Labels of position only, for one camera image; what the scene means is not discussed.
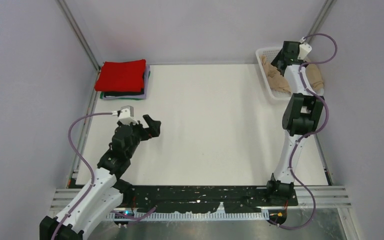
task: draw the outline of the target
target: wall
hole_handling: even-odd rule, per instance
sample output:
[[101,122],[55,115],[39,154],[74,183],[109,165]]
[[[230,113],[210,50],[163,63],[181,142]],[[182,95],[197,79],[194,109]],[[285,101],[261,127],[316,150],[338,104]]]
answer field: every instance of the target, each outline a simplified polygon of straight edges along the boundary
[[[384,2],[337,1],[320,32],[339,47],[320,66],[331,113],[319,135],[323,151],[365,237],[384,239]],[[318,37],[310,57],[327,59],[332,49]]]
[[55,1],[0,0],[0,239],[38,239],[95,72]]
[[253,63],[259,48],[299,40],[320,0],[68,0],[98,61]]

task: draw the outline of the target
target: gray floor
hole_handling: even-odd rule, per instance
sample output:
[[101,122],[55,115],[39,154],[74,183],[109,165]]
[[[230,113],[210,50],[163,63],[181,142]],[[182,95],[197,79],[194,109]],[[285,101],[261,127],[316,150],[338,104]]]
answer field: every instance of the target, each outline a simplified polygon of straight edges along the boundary
[[[288,210],[287,226],[306,222],[311,209]],[[91,240],[346,240],[338,211],[318,209],[312,223],[299,230],[283,230],[266,221],[142,222],[127,228],[101,222]]]

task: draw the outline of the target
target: folded cloth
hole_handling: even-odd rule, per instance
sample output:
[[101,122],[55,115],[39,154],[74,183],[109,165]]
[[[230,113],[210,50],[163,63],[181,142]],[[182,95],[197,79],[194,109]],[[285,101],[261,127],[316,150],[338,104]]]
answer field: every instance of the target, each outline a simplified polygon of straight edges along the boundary
[[96,81],[95,90],[140,93],[145,86],[142,76],[146,63],[145,59],[129,62],[106,61]]
[[146,99],[147,98],[147,89],[148,89],[148,81],[151,75],[150,66],[147,65],[145,72],[143,73],[143,85],[142,94],[136,95],[125,95],[125,92],[101,92],[100,98],[103,100],[112,100],[112,99]]
[[[270,88],[278,92],[290,94],[291,88],[289,87],[288,81],[281,75],[275,66],[271,65],[270,62],[267,61],[266,56],[261,56],[260,58],[261,65]],[[314,91],[319,91],[324,87],[322,74],[315,64],[307,65],[305,67],[305,73],[307,75],[308,82]]]

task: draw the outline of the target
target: white table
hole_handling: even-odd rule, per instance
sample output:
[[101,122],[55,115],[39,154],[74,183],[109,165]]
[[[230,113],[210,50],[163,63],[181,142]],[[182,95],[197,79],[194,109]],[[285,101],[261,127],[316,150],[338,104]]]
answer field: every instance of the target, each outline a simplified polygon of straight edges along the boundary
[[[254,64],[152,65],[146,100],[101,100],[95,113],[134,107],[162,122],[160,137],[139,144],[121,177],[134,185],[265,185],[282,151],[286,102],[271,104]],[[96,116],[84,157],[95,168],[117,118]],[[296,175],[327,185],[315,139],[304,146]],[[90,173],[82,163],[76,184]]]

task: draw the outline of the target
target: red folded cloth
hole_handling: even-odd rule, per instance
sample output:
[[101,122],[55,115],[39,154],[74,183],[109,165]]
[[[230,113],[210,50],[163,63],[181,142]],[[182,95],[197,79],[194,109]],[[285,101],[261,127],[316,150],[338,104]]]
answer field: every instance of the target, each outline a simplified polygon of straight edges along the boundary
[[95,83],[95,90],[101,92],[140,92],[144,88],[142,78],[147,61],[106,61]]

